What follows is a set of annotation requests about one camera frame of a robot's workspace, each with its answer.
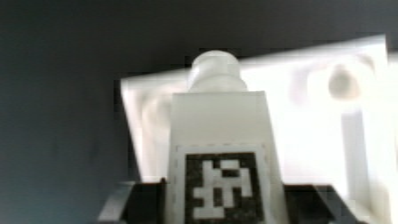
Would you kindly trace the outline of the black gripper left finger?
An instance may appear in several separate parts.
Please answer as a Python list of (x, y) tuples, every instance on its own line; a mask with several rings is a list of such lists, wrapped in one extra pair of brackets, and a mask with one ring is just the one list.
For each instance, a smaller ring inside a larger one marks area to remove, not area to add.
[(104, 200), (95, 224), (165, 224), (165, 179), (120, 182)]

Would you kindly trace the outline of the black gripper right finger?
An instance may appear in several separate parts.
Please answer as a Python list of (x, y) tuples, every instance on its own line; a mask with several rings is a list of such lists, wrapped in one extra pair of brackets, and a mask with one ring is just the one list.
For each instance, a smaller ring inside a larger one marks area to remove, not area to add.
[(284, 195), (289, 224), (367, 224), (330, 185), (286, 185)]

